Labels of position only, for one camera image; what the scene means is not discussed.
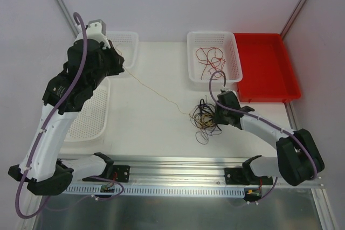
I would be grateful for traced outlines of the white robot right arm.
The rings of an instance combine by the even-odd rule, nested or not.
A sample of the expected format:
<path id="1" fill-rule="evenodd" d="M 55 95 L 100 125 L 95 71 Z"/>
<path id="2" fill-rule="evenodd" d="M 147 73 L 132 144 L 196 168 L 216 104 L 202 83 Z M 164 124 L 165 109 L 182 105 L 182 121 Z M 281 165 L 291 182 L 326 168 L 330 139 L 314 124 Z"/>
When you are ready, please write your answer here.
<path id="1" fill-rule="evenodd" d="M 275 157 L 256 155 L 242 163 L 242 178 L 248 184 L 262 177 L 281 177 L 292 186 L 313 180 L 325 169 L 312 134 L 283 127 L 260 116 L 249 106 L 241 106 L 236 94 L 221 91 L 214 98 L 215 124 L 230 125 L 251 133 L 275 148 Z"/>

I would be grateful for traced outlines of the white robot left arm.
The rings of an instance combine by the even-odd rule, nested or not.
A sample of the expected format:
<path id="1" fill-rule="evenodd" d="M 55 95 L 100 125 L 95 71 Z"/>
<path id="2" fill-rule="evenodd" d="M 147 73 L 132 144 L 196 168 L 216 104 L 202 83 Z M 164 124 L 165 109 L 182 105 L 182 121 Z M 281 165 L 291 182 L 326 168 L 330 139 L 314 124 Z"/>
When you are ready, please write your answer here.
<path id="1" fill-rule="evenodd" d="M 54 109 L 78 72 L 83 46 L 83 40 L 74 42 L 67 50 L 67 62 L 63 64 L 63 70 L 47 84 L 43 95 L 42 120 L 37 130 L 41 138 L 38 143 L 32 144 L 36 148 L 34 155 L 27 156 L 8 171 L 14 180 L 26 182 L 27 189 L 36 196 L 57 196 L 74 181 L 87 180 L 93 176 L 108 181 L 113 175 L 112 160 L 100 152 L 72 162 L 58 158 L 67 132 L 84 103 L 93 96 L 104 78 L 124 71 L 124 58 L 115 50 L 113 43 L 105 45 L 88 39 L 81 76 L 67 99 L 58 109 Z"/>

